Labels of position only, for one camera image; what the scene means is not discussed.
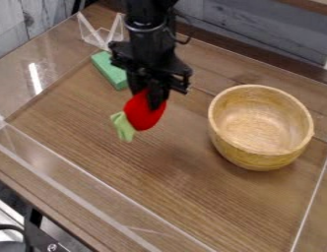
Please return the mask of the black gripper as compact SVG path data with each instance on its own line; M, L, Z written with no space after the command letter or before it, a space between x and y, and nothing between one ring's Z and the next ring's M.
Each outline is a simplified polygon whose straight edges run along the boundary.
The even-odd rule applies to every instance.
M126 71L131 94L137 95L147 89L146 98L151 110L157 110L166 101L170 90L184 95L188 93L193 69L178 58L174 50L162 56L145 52L135 54L129 41L113 41L109 48L113 65Z

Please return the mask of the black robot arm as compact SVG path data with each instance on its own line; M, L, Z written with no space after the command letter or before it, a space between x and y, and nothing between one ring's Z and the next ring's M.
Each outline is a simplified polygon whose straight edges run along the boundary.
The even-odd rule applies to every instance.
M186 94L193 76L192 67L176 54L177 44L192 40L177 38L174 5L180 0L123 0L123 26L127 41L111 41L111 63L126 71L133 95L147 90L145 100L156 110L170 91Z

